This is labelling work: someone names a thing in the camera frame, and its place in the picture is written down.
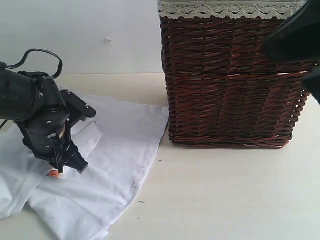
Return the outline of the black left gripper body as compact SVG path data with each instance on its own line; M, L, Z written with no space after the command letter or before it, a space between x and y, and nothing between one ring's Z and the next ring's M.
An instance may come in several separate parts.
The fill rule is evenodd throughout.
M77 147L71 137L72 127L95 116L96 110L73 92L51 90L41 92L29 116L15 124L33 155L62 173L67 166L67 151Z

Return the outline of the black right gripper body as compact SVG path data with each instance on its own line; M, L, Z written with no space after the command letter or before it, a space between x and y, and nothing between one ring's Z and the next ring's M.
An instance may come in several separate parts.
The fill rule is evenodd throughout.
M306 68L301 81L311 95L320 101L320 2L308 0L293 16L282 23L263 43L263 53L275 65L284 65L283 73Z

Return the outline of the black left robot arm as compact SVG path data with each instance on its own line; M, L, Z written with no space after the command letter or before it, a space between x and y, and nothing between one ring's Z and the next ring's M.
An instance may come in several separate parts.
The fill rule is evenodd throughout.
M95 116L88 103L69 90L60 90L47 73L13 72L0 64L1 119L13 121L23 135L23 144L59 173L64 167L79 173L87 168L71 129Z

